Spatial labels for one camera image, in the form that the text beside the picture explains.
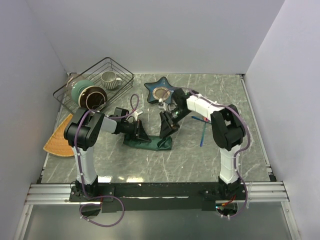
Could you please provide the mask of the dark green cloth napkin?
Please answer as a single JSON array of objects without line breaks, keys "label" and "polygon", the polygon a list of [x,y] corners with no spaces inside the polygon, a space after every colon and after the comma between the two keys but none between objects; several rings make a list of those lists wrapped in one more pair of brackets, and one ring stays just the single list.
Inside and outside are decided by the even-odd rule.
[{"label": "dark green cloth napkin", "polygon": [[171,136],[160,138],[159,136],[151,135],[149,138],[151,142],[140,141],[138,139],[131,139],[131,137],[126,134],[123,139],[123,144],[130,148],[148,151],[170,151],[172,149]]}]

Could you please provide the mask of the blue metal fork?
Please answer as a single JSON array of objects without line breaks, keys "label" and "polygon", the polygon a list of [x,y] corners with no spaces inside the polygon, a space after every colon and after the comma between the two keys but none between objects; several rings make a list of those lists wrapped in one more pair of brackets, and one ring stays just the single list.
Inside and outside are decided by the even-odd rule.
[{"label": "blue metal fork", "polygon": [[204,122],[204,123],[209,123],[209,121],[205,120],[204,118],[200,118],[200,117],[197,117],[197,116],[191,116],[191,118],[193,118],[195,120],[198,120],[198,121],[201,121],[201,122]]}]

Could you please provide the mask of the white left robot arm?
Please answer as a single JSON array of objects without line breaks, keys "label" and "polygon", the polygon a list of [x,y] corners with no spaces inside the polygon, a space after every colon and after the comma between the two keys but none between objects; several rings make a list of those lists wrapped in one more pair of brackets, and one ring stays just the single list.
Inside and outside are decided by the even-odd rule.
[{"label": "white left robot arm", "polygon": [[88,201],[94,201],[100,193],[94,166],[93,146],[101,129],[114,135],[125,134],[132,140],[142,143],[151,142],[142,121],[138,119],[129,122],[127,120],[129,116],[129,110],[120,107],[117,107],[111,116],[80,107],[64,129],[64,139],[72,148],[77,167],[76,191]]}]

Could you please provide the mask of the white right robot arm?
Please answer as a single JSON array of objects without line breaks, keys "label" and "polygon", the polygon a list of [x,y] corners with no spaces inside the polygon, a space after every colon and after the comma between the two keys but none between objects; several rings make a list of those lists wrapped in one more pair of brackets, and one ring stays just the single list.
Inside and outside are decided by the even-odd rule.
[{"label": "white right robot arm", "polygon": [[214,102],[196,91],[185,92],[175,88],[172,93],[176,107],[173,110],[160,112],[160,138],[166,138],[177,132],[179,121],[191,112],[196,112],[211,122],[214,142],[220,151],[219,179],[224,182],[219,186],[219,195],[230,199],[236,194],[233,184],[240,178],[238,154],[244,137],[249,136],[248,128],[234,105],[223,105]]}]

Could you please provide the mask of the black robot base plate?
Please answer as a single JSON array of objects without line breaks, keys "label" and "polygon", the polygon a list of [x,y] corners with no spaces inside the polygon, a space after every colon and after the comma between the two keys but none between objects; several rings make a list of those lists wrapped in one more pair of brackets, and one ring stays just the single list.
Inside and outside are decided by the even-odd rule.
[{"label": "black robot base plate", "polygon": [[71,188],[72,203],[98,204],[102,213],[118,211],[215,211],[216,202],[245,200],[244,186],[220,182],[99,183],[96,199],[85,197],[80,185]]}]

